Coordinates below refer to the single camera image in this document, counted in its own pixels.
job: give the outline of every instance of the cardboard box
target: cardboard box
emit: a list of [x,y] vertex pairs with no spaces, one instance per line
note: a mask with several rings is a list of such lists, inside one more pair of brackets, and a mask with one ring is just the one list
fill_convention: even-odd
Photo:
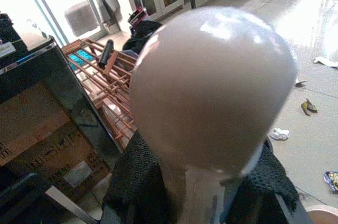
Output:
[[68,116],[42,84],[36,84],[2,103],[0,166],[44,140],[68,121]]
[[42,174],[73,201],[109,173],[108,166],[72,122],[62,125],[6,166],[19,176]]

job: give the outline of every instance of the banana peel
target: banana peel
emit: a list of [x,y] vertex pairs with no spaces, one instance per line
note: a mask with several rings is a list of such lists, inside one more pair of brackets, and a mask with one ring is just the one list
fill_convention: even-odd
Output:
[[318,110],[316,106],[314,106],[309,99],[306,99],[306,102],[301,104],[301,108],[306,116],[310,116],[310,114],[307,112],[308,110],[312,113],[318,113]]

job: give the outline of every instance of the black knit cloth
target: black knit cloth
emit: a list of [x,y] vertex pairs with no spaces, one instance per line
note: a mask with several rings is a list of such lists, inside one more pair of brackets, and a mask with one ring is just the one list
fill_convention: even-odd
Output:
[[[254,170],[241,184],[230,209],[232,216],[245,216],[248,204],[259,196],[279,194],[289,210],[296,208],[298,194],[281,163],[273,153],[263,147],[261,157]],[[137,131],[131,138],[112,173],[110,186],[104,204],[112,207],[122,218],[127,215],[128,206],[136,207],[134,224],[165,224],[167,220],[167,198],[164,183],[155,156]],[[282,223],[278,213],[269,223]]]

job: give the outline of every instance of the box label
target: box label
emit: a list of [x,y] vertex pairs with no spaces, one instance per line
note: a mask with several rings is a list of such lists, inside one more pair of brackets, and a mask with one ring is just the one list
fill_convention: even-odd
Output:
[[93,171],[88,166],[85,161],[80,162],[75,166],[68,174],[63,178],[73,187],[77,187],[81,184],[87,177],[89,177]]

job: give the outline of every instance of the floor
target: floor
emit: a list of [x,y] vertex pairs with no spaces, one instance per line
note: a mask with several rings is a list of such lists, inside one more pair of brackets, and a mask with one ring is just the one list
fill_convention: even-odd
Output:
[[[325,171],[337,170],[338,145],[338,70],[314,64],[313,58],[338,61],[338,0],[196,0],[198,6],[232,6],[252,12],[283,36],[297,55],[298,77],[306,80],[304,88],[294,88],[272,128],[290,130],[287,141],[273,141],[274,153],[297,187],[305,207],[328,204],[338,208],[338,195],[333,195],[323,182]],[[190,10],[185,5],[175,15]],[[168,22],[172,15],[163,20]],[[112,38],[120,49],[129,33]],[[306,116],[301,103],[309,99],[318,109]],[[94,218],[99,218],[108,179],[80,201]],[[63,223],[82,223],[65,218]]]

